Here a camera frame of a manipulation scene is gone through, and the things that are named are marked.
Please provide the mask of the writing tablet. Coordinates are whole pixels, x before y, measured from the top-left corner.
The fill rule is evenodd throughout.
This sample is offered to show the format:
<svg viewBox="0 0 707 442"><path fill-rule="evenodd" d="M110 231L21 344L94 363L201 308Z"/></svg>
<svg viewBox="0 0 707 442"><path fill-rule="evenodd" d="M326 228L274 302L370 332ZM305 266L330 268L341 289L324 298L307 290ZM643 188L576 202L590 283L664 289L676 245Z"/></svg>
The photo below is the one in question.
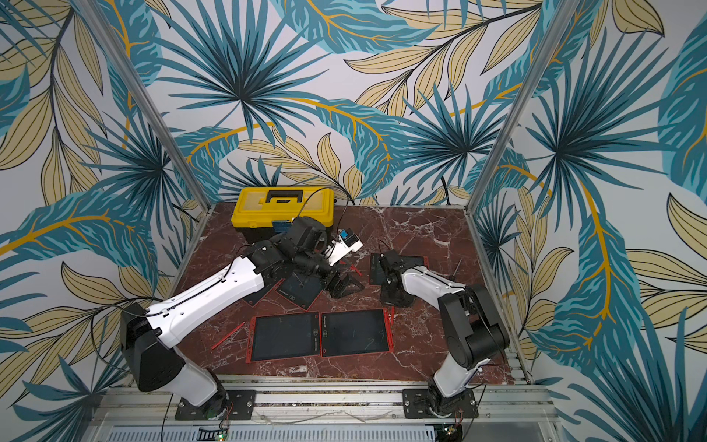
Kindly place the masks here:
<svg viewBox="0 0 707 442"><path fill-rule="evenodd" d="M242 300L245 301L249 306L255 307L261 300L263 300L276 286L276 283L266 285L262 289L245 296Z"/></svg>
<svg viewBox="0 0 707 442"><path fill-rule="evenodd" d="M252 319L249 363L320 354L320 313L316 311Z"/></svg>
<svg viewBox="0 0 707 442"><path fill-rule="evenodd" d="M425 266L428 263L427 258L423 256L401 255L400 258L404 263L413 266ZM370 285L382 285L385 280L385 273L380 264L380 255L374 254L371 256L369 283Z"/></svg>
<svg viewBox="0 0 707 442"><path fill-rule="evenodd" d="M388 353L390 324L384 309L330 312L322 315L324 357Z"/></svg>
<svg viewBox="0 0 707 442"><path fill-rule="evenodd" d="M278 285L276 292L300 309L308 311L323 289L320 277L294 273Z"/></svg>

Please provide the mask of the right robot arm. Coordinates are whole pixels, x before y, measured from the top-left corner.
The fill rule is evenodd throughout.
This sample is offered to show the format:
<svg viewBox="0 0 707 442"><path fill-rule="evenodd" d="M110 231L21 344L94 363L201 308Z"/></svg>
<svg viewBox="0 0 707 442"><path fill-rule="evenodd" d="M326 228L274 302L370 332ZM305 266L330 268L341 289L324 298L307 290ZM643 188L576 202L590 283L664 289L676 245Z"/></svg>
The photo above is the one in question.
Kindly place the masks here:
<svg viewBox="0 0 707 442"><path fill-rule="evenodd" d="M420 299L436 307L442 320L447 357L423 396L410 400L410 405L423 407L414 416L446 416L475 405L469 381L510 345L501 312L489 291L410 263L395 250L379 254L377 260L383 272L384 304L403 308Z"/></svg>

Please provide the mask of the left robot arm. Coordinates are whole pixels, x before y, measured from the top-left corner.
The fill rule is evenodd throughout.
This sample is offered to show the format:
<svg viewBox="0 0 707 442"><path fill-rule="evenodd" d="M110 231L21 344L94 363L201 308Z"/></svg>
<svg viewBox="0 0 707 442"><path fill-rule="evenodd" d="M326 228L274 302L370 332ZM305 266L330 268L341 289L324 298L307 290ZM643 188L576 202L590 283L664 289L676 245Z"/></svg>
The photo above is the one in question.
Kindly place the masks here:
<svg viewBox="0 0 707 442"><path fill-rule="evenodd" d="M121 350L138 389L169 392L191 406L220 412L226 402L222 384L182 355L179 343L227 307L292 274L315 276L333 297L355 293L359 283L340 261L362 246L352 230L331 239L319 221L296 217L286 232L243 247L223 269L177 296L147 309L123 309Z"/></svg>

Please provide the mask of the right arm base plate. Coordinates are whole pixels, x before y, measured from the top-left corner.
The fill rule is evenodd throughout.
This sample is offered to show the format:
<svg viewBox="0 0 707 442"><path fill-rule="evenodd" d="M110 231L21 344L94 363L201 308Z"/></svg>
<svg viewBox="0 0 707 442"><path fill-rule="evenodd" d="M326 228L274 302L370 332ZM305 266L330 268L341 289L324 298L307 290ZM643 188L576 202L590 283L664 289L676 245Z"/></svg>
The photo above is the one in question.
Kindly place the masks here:
<svg viewBox="0 0 707 442"><path fill-rule="evenodd" d="M444 397L434 386L402 391L402 405L407 419L476 418L478 402L472 390Z"/></svg>

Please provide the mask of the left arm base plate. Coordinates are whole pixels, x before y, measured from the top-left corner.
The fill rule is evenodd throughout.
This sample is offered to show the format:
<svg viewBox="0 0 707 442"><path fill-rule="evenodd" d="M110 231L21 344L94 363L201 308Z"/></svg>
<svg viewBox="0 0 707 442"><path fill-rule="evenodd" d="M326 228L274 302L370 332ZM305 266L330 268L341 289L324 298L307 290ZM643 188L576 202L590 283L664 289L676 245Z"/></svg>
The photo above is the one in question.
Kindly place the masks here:
<svg viewBox="0 0 707 442"><path fill-rule="evenodd" d="M249 421L255 405L255 390L224 390L200 406L182 399L175 414L177 421Z"/></svg>

